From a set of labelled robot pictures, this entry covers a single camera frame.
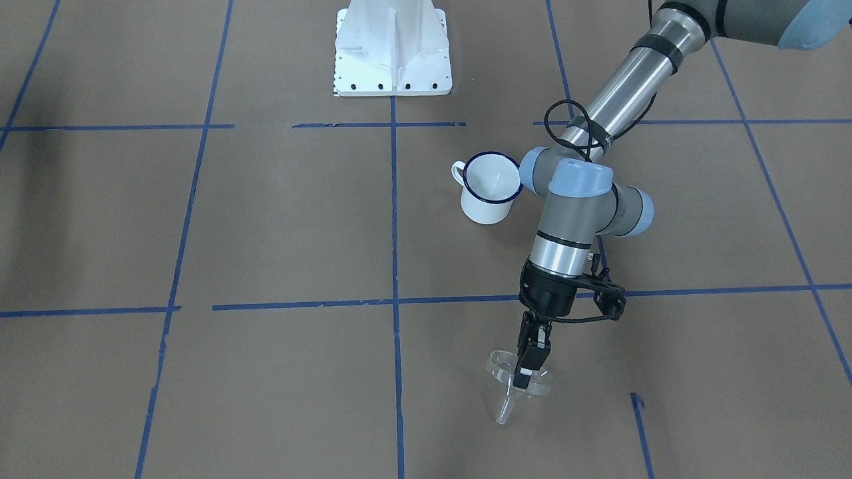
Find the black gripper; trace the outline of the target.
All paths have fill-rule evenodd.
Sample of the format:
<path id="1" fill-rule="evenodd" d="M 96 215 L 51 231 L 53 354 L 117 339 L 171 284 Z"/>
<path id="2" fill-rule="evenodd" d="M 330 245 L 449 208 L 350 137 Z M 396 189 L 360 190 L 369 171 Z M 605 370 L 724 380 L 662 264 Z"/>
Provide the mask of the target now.
<path id="1" fill-rule="evenodd" d="M 551 352 L 550 323 L 538 323 L 538 317 L 548 321 L 569 321 L 577 296 L 578 280 L 548 272 L 527 259 L 519 277 L 518 299 L 527 309 L 521 317 L 517 343 L 517 361 L 513 386 L 527 389 L 533 374 L 544 366 Z"/>

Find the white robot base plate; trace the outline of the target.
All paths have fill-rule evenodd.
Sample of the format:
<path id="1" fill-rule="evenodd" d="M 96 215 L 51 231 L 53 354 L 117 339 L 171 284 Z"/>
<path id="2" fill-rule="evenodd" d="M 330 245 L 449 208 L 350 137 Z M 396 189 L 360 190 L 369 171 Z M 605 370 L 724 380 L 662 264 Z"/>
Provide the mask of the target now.
<path id="1" fill-rule="evenodd" d="M 335 20 L 333 93 L 447 95 L 447 16 L 431 1 L 351 1 Z"/>

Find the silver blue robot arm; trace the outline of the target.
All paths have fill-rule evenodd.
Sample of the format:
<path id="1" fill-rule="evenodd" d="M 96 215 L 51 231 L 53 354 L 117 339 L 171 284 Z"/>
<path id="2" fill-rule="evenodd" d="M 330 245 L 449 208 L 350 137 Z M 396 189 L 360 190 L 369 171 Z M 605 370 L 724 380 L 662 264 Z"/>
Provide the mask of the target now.
<path id="1" fill-rule="evenodd" d="M 597 321 L 617 321 L 626 306 L 620 285 L 606 279 L 591 251 L 600 236 L 638 236 L 654 204 L 638 188 L 614 181 L 600 159 L 648 112 L 657 92 L 684 59 L 712 39 L 727 37 L 779 49 L 811 51 L 850 21 L 849 1 L 667 1 L 649 19 L 648 32 L 551 148 L 535 148 L 519 167 L 523 187 L 544 198 L 544 209 L 519 280 L 521 319 L 511 384 L 529 388 L 551 351 L 553 323 L 572 323 L 573 301 L 588 290 Z"/>

